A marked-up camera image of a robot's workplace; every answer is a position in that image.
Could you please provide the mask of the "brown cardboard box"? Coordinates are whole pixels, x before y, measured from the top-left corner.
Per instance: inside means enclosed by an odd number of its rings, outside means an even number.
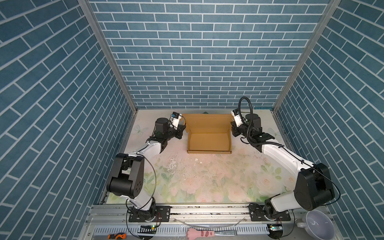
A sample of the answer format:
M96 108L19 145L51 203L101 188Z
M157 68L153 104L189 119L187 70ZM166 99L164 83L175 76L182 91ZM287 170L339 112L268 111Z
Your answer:
M232 116L186 114L189 154L231 154Z

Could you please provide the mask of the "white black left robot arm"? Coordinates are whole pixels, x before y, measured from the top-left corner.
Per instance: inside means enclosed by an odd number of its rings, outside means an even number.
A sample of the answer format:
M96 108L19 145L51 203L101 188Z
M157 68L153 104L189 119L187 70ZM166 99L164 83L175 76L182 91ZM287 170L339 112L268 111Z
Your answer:
M160 154L172 138L181 139L186 128L184 116L173 112L170 118L158 118L146 143L128 154L116 155L109 173L106 189L115 196L126 198L133 206L128 213L144 222L151 222L160 214L156 210L154 194L142 192L145 163Z

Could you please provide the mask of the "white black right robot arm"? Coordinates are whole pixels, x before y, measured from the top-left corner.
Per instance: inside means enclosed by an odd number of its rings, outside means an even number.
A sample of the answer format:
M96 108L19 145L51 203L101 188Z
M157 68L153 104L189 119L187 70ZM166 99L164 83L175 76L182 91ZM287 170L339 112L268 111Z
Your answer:
M294 177L293 190L265 200L263 214L266 219L274 221L288 210L302 208L312 211L335 198L335 186L326 165L301 158L272 135L263 132L257 114L250 113L242 117L239 109L231 114L234 119L231 122L233 136L246 138L250 146L279 162Z

